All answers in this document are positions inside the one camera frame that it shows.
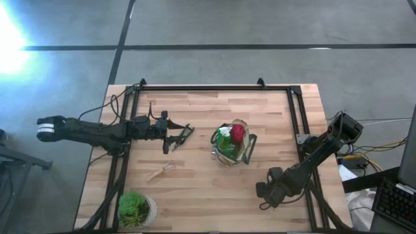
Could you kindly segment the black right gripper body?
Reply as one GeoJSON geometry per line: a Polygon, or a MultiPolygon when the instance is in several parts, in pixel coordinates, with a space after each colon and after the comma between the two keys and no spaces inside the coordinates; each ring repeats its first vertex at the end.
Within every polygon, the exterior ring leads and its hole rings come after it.
{"type": "Polygon", "coordinates": [[[286,196],[294,196],[294,192],[283,182],[282,168],[270,168],[266,176],[267,182],[257,182],[255,184],[257,197],[264,199],[264,202],[259,205],[260,209],[276,208],[284,201],[286,196]]]}

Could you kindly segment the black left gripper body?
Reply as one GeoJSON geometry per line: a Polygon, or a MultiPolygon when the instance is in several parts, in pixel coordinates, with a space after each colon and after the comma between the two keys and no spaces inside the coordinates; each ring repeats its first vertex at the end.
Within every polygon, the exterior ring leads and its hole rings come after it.
{"type": "Polygon", "coordinates": [[[153,118],[156,122],[152,125],[150,125],[146,129],[144,140],[162,140],[162,152],[164,154],[168,154],[169,152],[169,145],[166,139],[167,136],[167,130],[168,130],[168,123],[167,123],[167,117],[168,117],[168,111],[164,110],[161,112],[161,116],[156,118],[152,114],[152,111],[149,111],[149,117],[153,118]]]}

